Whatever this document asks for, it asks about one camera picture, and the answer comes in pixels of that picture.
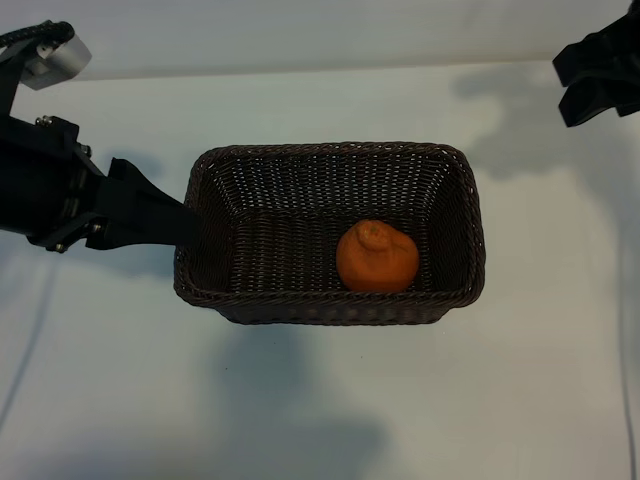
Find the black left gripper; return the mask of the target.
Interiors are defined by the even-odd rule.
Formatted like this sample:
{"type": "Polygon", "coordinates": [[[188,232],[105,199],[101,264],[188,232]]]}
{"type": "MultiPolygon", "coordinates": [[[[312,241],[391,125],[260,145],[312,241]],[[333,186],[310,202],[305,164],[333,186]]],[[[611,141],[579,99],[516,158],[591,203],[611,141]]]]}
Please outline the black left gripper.
{"type": "Polygon", "coordinates": [[[79,126],[55,116],[34,123],[1,117],[1,229],[52,252],[86,238],[94,250],[131,245],[183,246],[194,239],[197,215],[165,194],[130,161],[113,158],[99,187],[111,221],[92,230],[89,189],[103,173],[79,126]]]}

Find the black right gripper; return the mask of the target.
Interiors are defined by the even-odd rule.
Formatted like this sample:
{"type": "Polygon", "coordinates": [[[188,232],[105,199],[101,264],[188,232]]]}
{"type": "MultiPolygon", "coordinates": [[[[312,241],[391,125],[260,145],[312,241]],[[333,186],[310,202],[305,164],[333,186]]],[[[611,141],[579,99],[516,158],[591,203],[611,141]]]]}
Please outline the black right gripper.
{"type": "Polygon", "coordinates": [[[639,111],[639,2],[626,14],[570,44],[552,60],[562,86],[559,110],[567,127],[579,126],[606,110],[619,117],[639,111]],[[581,80],[591,77],[593,80],[581,80]]]}

